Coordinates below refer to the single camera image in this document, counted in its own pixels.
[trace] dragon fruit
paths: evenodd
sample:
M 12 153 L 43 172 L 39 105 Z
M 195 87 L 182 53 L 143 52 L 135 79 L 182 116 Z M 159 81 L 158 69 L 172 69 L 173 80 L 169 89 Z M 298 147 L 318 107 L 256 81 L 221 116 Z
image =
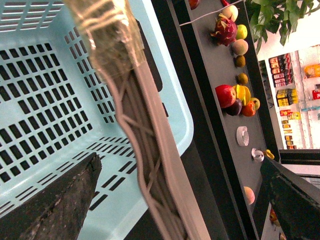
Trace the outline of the dragon fruit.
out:
M 228 46 L 230 43 L 236 41 L 237 30 L 238 27 L 235 22 L 220 13 L 211 36 L 218 40 L 218 45 L 223 44 Z

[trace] yellow fruit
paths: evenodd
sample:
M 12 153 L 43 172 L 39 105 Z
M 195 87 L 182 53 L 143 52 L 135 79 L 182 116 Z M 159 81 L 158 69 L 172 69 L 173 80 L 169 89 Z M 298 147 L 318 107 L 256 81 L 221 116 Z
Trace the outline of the yellow fruit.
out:
M 246 59 L 245 59 L 245 56 L 237 56 L 235 58 L 235 65 L 238 67 L 238 68 L 243 68 L 245 65 L 246 65 Z
M 247 36 L 248 36 L 247 27 L 245 25 L 243 25 L 243 24 L 239 24 L 238 25 L 238 30 L 236 31 L 235 39 L 237 39 L 237 40 L 246 39 Z
M 242 101 L 245 98 L 245 94 L 246 94 L 246 90 L 244 86 L 237 84 L 233 86 L 233 89 L 235 90 L 236 98 Z
M 242 100 L 242 105 L 246 106 L 251 99 L 251 92 L 250 92 L 249 88 L 247 88 L 246 86 L 241 86 L 241 87 L 243 87 L 244 91 L 245 91 L 244 98 Z
M 248 76 L 247 74 L 245 73 L 240 73 L 238 76 L 237 76 L 237 79 L 238 79 L 238 82 L 242 85 L 246 85 L 248 83 Z

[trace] apple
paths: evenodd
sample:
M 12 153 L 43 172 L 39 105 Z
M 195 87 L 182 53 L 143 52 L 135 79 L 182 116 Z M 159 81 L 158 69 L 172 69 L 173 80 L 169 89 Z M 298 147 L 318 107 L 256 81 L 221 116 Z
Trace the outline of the apple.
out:
M 254 102 L 254 109 L 257 111 L 260 108 L 260 101 L 258 98 L 252 97 L 250 101 Z
M 219 100 L 220 107 L 225 109 L 230 107 L 236 101 L 236 91 L 230 85 L 220 85 L 215 88 L 216 95 Z
M 191 10 L 196 9 L 199 6 L 200 2 L 201 0 L 189 0 Z
M 234 103 L 225 109 L 225 112 L 231 116 L 237 116 L 240 114 L 242 108 L 242 102 L 239 98 L 236 98 Z
M 246 117 L 254 116 L 256 114 L 255 103 L 253 101 L 249 101 L 247 105 L 242 106 L 241 113 Z

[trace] red apple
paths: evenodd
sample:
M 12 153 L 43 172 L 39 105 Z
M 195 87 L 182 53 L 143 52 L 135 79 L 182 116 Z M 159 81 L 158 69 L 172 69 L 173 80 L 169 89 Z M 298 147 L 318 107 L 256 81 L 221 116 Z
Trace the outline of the red apple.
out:
M 217 86 L 215 88 L 215 92 L 218 96 L 219 104 L 222 109 L 230 107 L 236 101 L 236 91 L 230 85 L 223 84 Z
M 196 9 L 199 6 L 200 1 L 201 0 L 189 0 L 191 10 Z

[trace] black shelf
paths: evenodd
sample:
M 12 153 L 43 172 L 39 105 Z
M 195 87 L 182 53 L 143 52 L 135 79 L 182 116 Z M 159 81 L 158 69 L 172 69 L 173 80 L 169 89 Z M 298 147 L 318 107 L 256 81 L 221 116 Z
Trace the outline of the black shelf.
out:
M 244 24 L 248 28 L 246 41 L 249 51 L 245 55 L 248 69 L 236 68 L 231 48 L 215 45 L 210 37 L 218 14 L 179 27 L 179 24 L 220 9 L 220 1 L 203 0 L 199 7 L 192 11 L 188 1 L 184 0 L 168 0 L 167 3 L 153 0 L 152 4 L 192 113 L 195 144 L 229 237 L 259 239 L 267 214 L 268 200 L 265 190 L 261 188 L 261 164 L 251 159 L 251 150 L 268 148 L 275 154 L 276 161 L 280 157 L 244 3 L 237 5 L 240 10 L 236 24 Z M 221 84 L 237 84 L 235 77 L 242 72 L 248 74 L 248 87 L 253 96 L 261 102 L 258 114 L 254 117 L 226 115 L 217 104 L 215 87 Z M 240 147 L 236 142 L 236 130 L 239 126 L 248 127 L 250 143 L 247 147 Z M 211 161 L 208 160 L 208 152 L 211 152 Z M 223 186 L 227 187 L 229 193 L 221 191 Z M 256 201 L 251 206 L 246 203 L 243 186 L 251 187 L 255 192 Z M 231 201 L 228 206 L 224 202 L 226 196 Z M 228 217 L 231 214 L 223 213 L 224 211 L 234 211 L 233 215 L 236 217 L 233 216 L 233 220 L 230 220 Z

